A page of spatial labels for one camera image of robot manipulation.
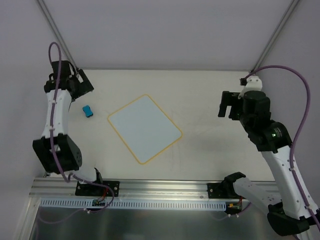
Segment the blue whiteboard eraser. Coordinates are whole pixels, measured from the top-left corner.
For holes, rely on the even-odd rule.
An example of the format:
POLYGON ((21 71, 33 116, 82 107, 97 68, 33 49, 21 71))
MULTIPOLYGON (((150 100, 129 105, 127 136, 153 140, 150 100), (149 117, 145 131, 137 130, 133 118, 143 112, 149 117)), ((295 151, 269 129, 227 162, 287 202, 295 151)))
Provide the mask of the blue whiteboard eraser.
POLYGON ((84 115, 86 118, 90 118, 94 115, 93 111, 91 110, 91 107, 89 105, 85 105, 82 107, 82 111, 84 112, 84 115))

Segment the yellow framed whiteboard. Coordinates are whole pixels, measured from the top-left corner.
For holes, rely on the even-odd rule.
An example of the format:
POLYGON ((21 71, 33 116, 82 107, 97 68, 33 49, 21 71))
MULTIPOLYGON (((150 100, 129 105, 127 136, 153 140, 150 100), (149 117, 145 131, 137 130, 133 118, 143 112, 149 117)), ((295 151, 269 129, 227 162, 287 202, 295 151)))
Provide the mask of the yellow framed whiteboard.
POLYGON ((140 165, 145 165, 183 137, 182 130, 148 94, 107 117, 121 141, 140 165))

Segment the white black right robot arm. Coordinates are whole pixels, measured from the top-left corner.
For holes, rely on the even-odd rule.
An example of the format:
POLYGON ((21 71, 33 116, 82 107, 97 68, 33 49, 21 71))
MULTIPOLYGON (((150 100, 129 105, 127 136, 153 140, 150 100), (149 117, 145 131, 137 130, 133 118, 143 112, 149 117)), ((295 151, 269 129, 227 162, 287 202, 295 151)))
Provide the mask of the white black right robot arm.
POLYGON ((320 209, 307 195, 298 166, 290 155, 293 142, 286 129, 271 119, 270 99, 262 91, 223 91, 218 117, 226 115, 239 121, 267 162, 278 187, 273 196, 250 181, 243 173, 235 172, 224 178, 218 190, 228 198, 237 196, 249 200, 267 217, 271 228, 280 236, 298 235, 320 223, 320 209))

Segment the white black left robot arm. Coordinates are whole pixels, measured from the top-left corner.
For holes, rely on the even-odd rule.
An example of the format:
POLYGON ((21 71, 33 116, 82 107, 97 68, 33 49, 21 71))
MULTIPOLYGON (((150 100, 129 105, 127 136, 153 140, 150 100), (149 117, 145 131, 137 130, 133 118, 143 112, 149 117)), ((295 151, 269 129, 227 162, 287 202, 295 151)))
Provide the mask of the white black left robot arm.
POLYGON ((75 178, 94 196, 104 191, 102 176, 97 168, 83 164, 80 148, 69 136, 68 116, 71 104, 94 90, 82 69, 59 74, 54 70, 44 85, 47 115, 39 139, 32 142, 33 150, 47 173, 61 175, 69 183, 75 178))

